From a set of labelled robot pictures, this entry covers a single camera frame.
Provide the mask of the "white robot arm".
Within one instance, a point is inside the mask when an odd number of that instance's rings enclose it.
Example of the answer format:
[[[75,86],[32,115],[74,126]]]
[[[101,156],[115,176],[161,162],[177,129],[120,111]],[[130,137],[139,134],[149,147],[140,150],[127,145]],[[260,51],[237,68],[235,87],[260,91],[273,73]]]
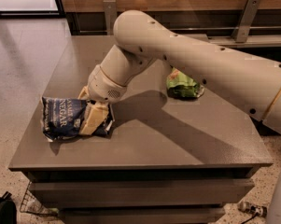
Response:
[[[116,44],[91,71],[81,99],[114,104],[162,60],[281,134],[281,63],[178,35],[139,10],[121,13],[113,34]]]

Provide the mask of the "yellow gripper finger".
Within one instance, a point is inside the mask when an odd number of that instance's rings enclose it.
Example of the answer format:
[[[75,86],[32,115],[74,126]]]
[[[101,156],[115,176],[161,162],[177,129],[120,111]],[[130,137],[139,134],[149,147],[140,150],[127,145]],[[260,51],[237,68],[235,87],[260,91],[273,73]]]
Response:
[[[91,135],[102,124],[109,113],[108,103],[88,103],[79,133]]]
[[[89,89],[87,86],[84,86],[78,96],[78,98],[80,100],[90,100],[91,97],[90,97],[90,94],[89,94]]]

